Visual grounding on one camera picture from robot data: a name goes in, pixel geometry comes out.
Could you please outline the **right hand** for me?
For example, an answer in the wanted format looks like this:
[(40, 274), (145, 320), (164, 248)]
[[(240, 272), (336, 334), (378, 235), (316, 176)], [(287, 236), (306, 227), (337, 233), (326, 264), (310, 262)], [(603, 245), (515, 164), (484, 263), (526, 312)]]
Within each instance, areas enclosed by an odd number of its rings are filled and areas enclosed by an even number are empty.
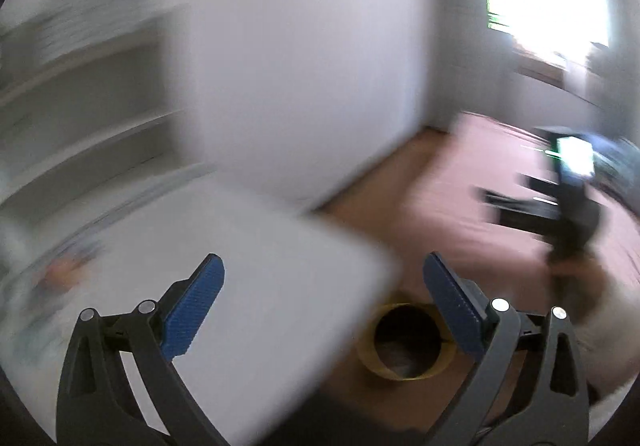
[(547, 265), (552, 304), (564, 308), (574, 324), (583, 324), (598, 308), (608, 283), (597, 255), (588, 250), (551, 251)]

